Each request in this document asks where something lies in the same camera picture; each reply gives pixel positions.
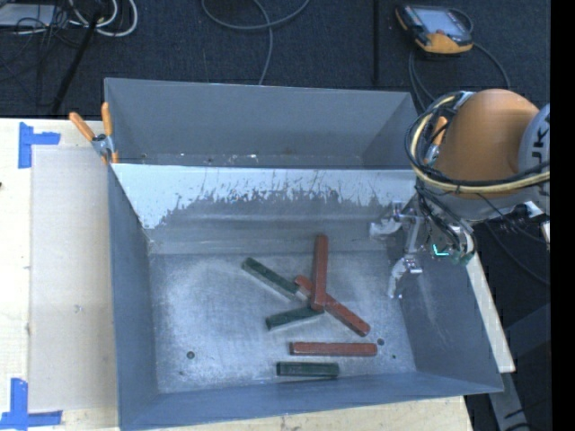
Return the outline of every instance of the red stick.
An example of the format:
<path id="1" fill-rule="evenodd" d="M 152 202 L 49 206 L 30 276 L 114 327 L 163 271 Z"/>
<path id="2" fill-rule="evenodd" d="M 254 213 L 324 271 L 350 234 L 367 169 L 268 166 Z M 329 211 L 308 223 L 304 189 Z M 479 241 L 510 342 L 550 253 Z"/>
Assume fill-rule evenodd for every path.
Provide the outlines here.
<path id="1" fill-rule="evenodd" d="M 326 301 L 325 288 L 327 286 L 327 236 L 318 234 L 314 246 L 314 266 L 312 268 L 312 295 L 310 306 L 316 311 L 323 310 Z"/>
<path id="2" fill-rule="evenodd" d="M 310 295 L 314 288 L 314 283 L 302 275 L 298 275 L 296 277 L 296 284 L 300 287 L 300 289 L 304 291 L 304 294 L 306 295 Z M 371 330 L 369 324 L 367 324 L 347 306 L 338 302 L 329 294 L 325 295 L 324 309 L 331 316 L 345 324 L 361 337 L 365 337 Z"/>
<path id="3" fill-rule="evenodd" d="M 294 356 L 375 356 L 375 343 L 320 343 L 294 341 L 289 344 L 289 354 Z"/>

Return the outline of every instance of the handheld device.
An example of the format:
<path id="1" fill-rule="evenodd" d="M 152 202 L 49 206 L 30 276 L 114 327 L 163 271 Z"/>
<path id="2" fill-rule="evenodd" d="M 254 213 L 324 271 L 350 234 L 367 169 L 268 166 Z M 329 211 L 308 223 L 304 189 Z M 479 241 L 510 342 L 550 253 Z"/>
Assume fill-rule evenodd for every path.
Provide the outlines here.
<path id="1" fill-rule="evenodd" d="M 458 56 L 473 46 L 469 30 L 447 8 L 401 4 L 395 15 L 413 41 L 431 56 Z"/>

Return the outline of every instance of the wooden table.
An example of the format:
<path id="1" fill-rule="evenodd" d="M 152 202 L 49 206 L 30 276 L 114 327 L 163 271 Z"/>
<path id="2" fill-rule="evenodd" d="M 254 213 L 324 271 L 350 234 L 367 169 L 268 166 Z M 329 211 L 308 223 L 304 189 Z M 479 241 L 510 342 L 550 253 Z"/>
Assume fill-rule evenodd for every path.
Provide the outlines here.
<path id="1" fill-rule="evenodd" d="M 21 121 L 36 134 L 60 134 L 57 145 L 32 146 L 26 169 L 18 168 Z M 88 124 L 103 132 L 101 122 Z M 105 177 L 68 120 L 0 119 L 0 412 L 8 410 L 15 377 L 29 384 L 29 412 L 64 410 L 61 425 L 48 428 L 118 429 Z M 478 258 L 468 271 L 500 371 L 512 372 Z M 463 397 L 454 397 L 178 429 L 473 428 Z"/>

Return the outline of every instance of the bin floor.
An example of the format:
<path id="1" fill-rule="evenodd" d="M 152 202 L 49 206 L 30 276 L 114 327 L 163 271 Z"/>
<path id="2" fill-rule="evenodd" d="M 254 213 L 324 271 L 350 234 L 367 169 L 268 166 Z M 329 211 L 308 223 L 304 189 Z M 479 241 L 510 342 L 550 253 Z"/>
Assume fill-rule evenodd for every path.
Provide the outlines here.
<path id="1" fill-rule="evenodd" d="M 384 245 L 380 251 L 336 251 L 328 262 L 328 293 L 371 326 L 366 337 L 327 312 L 268 330 L 266 317 L 304 306 L 305 298 L 289 300 L 244 271 L 247 257 L 289 279 L 309 277 L 312 269 L 311 252 L 150 256 L 161 393 L 298 380 L 277 377 L 278 361 L 337 362 L 340 376 L 415 371 L 399 301 L 385 293 Z M 290 341 L 379 344 L 373 357 L 291 356 Z"/>

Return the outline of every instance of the green light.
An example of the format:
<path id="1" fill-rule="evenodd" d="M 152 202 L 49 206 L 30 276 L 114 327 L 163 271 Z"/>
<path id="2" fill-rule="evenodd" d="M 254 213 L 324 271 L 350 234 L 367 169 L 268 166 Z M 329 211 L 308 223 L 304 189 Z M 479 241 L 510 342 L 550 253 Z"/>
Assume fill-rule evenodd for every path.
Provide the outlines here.
<path id="1" fill-rule="evenodd" d="M 449 252 L 439 252 L 438 246 L 436 246 L 435 244 L 433 245 L 433 253 L 435 255 L 449 255 Z"/>

